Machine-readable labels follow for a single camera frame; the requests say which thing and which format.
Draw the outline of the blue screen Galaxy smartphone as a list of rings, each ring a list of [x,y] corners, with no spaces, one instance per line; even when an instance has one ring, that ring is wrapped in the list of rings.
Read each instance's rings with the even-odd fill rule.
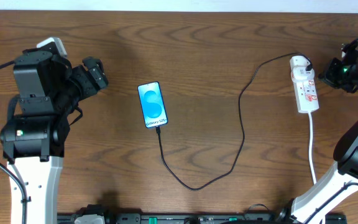
[[[159,82],[151,82],[137,87],[146,128],[155,128],[168,123]]]

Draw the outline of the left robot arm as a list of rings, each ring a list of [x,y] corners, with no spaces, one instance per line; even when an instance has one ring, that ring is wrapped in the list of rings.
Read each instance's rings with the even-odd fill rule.
[[[72,67],[53,49],[30,49],[14,60],[19,95],[9,103],[0,139],[11,187],[25,191],[12,202],[12,223],[56,223],[58,182],[63,168],[68,116],[78,103],[108,86],[103,63],[86,57]]]

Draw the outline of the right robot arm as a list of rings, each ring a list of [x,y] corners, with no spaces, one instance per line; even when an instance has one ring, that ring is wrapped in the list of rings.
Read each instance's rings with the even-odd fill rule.
[[[358,90],[358,41],[342,46],[341,58],[333,58],[319,80],[347,93]],[[334,162],[312,188],[293,199],[276,223],[321,223],[346,197],[358,191],[358,120],[336,144]]]

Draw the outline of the white USB charger adapter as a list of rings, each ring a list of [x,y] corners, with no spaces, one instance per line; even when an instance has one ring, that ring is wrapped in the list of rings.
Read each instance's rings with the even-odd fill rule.
[[[296,55],[296,56],[293,56],[291,59],[290,59],[290,68],[291,70],[293,70],[294,68],[298,68],[298,67],[307,67],[310,65],[310,62],[309,60],[302,56],[302,55]]]

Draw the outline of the white power strip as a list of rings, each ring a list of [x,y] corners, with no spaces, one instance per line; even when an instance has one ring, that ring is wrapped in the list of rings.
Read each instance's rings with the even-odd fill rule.
[[[314,70],[295,67],[291,71],[296,105],[299,113],[311,113],[319,109],[318,96],[314,81]]]

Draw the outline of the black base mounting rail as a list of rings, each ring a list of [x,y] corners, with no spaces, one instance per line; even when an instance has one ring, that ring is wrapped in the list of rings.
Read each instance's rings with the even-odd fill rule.
[[[253,205],[245,213],[113,213],[101,205],[88,205],[75,213],[60,213],[58,223],[110,224],[217,224],[217,223],[296,223],[282,211],[279,215],[263,205]]]

